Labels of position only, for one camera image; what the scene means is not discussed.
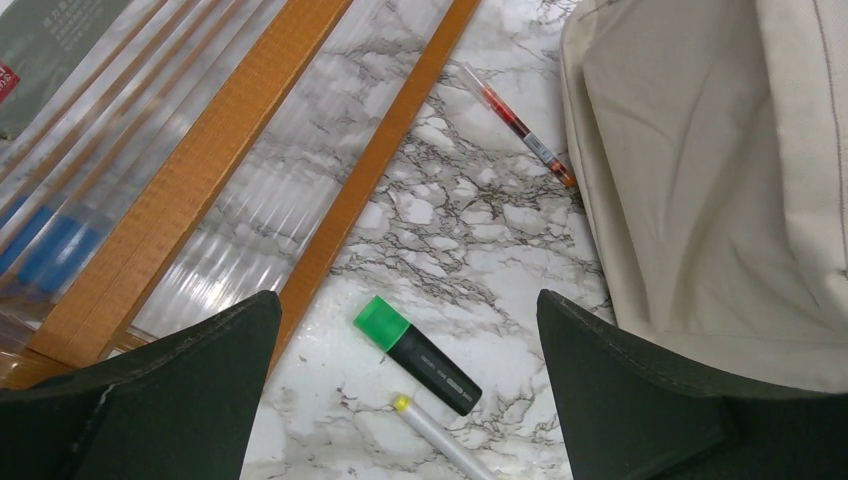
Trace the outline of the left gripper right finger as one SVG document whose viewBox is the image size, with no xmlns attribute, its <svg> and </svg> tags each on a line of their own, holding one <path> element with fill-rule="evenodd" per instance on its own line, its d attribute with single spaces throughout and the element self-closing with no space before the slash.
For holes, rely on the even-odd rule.
<svg viewBox="0 0 848 480">
<path fill-rule="evenodd" d="M 843 479 L 847 397 L 745 378 L 543 290 L 537 324 L 576 479 Z"/>
</svg>

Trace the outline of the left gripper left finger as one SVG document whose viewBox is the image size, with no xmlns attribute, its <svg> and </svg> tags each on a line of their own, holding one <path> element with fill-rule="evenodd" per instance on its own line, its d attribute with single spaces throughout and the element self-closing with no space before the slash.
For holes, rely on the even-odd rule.
<svg viewBox="0 0 848 480">
<path fill-rule="evenodd" d="M 281 324 L 260 291 L 108 360 L 1 393 L 5 479 L 236 479 Z"/>
</svg>

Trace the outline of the beige canvas backpack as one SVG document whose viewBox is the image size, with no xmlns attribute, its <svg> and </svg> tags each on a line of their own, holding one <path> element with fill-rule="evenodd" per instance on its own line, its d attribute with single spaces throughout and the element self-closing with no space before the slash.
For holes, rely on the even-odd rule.
<svg viewBox="0 0 848 480">
<path fill-rule="evenodd" d="M 567 146 L 618 326 L 847 388 L 847 5 L 582 1 Z"/>
</svg>

